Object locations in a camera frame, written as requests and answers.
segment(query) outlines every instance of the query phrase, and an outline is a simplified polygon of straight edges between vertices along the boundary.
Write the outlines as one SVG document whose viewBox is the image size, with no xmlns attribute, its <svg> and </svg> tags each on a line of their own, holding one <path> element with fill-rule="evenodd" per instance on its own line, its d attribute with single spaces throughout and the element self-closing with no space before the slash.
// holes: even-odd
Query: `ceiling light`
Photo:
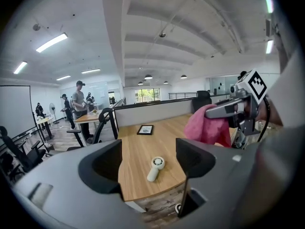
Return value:
<svg viewBox="0 0 305 229">
<path fill-rule="evenodd" d="M 267 2 L 268 13 L 272 13 L 273 12 L 273 2 L 272 2 L 272 0 L 266 0 L 266 2 Z"/>
<path fill-rule="evenodd" d="M 145 77 L 144 77 L 144 79 L 145 80 L 149 80 L 149 79 L 152 79 L 153 77 L 150 75 L 150 74 L 147 74 Z"/>
<path fill-rule="evenodd" d="M 267 43 L 267 50 L 266 50 L 266 54 L 271 53 L 272 51 L 272 47 L 273 47 L 273 40 L 268 41 Z"/>
<path fill-rule="evenodd" d="M 64 77 L 62 77 L 62 78 L 58 78 L 58 79 L 56 79 L 57 81 L 60 81 L 60 80 L 62 80 L 62 79 L 66 79 L 66 78 L 69 78 L 69 77 L 71 77 L 70 75 L 67 75 L 67 76 L 64 76 Z"/>
<path fill-rule="evenodd" d="M 48 47 L 51 47 L 52 45 L 67 39 L 68 36 L 66 35 L 66 33 L 61 34 L 58 37 L 53 38 L 51 41 L 48 41 L 47 43 L 43 44 L 41 47 L 39 47 L 38 49 L 36 49 L 37 52 L 42 52 L 43 50 L 47 49 Z"/>
<path fill-rule="evenodd" d="M 86 73 L 90 73 L 90 72 L 94 72 L 94 71 L 100 71 L 100 69 L 90 70 L 90 71 L 84 71 L 84 72 L 82 72 L 82 74 L 86 74 Z"/>
<path fill-rule="evenodd" d="M 20 70 L 22 70 L 22 68 L 23 68 L 24 66 L 26 66 L 27 64 L 28 64 L 27 62 L 23 61 L 23 62 L 18 66 L 18 68 L 15 70 L 14 74 L 18 74 L 18 73 L 20 72 Z"/>
</svg>

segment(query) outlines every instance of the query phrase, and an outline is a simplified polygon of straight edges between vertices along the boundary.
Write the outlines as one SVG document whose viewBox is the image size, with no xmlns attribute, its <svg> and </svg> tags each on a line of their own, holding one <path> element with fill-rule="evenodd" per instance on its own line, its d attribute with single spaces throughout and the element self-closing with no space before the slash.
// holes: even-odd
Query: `black cap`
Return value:
<svg viewBox="0 0 305 229">
<path fill-rule="evenodd" d="M 86 84 L 85 84 L 85 83 L 82 83 L 82 81 L 77 81 L 76 85 L 82 85 L 82 86 L 85 86 Z"/>
</svg>

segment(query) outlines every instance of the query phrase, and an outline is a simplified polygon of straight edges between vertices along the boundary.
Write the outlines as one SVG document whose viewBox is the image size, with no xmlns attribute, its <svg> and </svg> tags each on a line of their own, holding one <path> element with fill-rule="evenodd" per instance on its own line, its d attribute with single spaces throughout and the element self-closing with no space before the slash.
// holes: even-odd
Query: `cable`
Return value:
<svg viewBox="0 0 305 229">
<path fill-rule="evenodd" d="M 262 132 L 261 132 L 257 142 L 259 142 L 262 139 L 262 137 L 263 137 L 263 135 L 265 133 L 265 130 L 267 129 L 267 126 L 268 126 L 268 123 L 269 123 L 269 119 L 270 119 L 270 105 L 269 105 L 269 102 L 268 102 L 266 97 L 264 97 L 264 102 L 265 102 L 266 110 L 267 110 L 267 119 L 266 119 L 265 126 L 263 127 L 263 130 L 262 130 Z"/>
</svg>

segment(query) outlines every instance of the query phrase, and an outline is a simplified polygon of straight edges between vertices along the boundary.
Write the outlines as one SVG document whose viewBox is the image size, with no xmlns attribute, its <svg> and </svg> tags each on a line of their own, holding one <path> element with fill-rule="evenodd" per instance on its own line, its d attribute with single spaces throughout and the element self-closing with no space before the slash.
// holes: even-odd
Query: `white ceiling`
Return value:
<svg viewBox="0 0 305 229">
<path fill-rule="evenodd" d="M 146 74 L 170 81 L 174 74 L 183 74 L 202 59 L 222 57 L 225 63 L 227 56 L 265 53 L 265 0 L 106 2 L 34 3 L 9 27 L 9 40 L 0 54 L 1 76 L 65 83 L 77 80 L 88 69 L 101 69 L 92 74 L 117 73 L 118 64 L 122 64 L 123 75 L 130 82 L 141 81 Z M 122 13 L 111 13 L 109 9 L 115 6 L 121 6 Z M 32 28 L 36 23 L 41 26 L 39 31 Z M 63 32 L 68 39 L 42 53 L 35 51 Z M 164 38 L 158 36 L 161 32 L 166 34 Z M 122 47 L 119 50 L 112 43 L 116 35 L 116 45 Z M 28 65 L 14 75 L 22 61 Z M 55 81 L 66 75 L 71 78 Z"/>
</svg>

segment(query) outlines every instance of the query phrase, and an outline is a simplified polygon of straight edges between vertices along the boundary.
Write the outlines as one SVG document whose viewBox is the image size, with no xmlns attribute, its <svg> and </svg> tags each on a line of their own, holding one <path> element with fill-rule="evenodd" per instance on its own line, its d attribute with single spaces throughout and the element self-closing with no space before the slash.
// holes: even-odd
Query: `whiteboard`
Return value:
<svg viewBox="0 0 305 229">
<path fill-rule="evenodd" d="M 0 125 L 6 128 L 12 139 L 36 127 L 30 86 L 0 85 Z"/>
</svg>

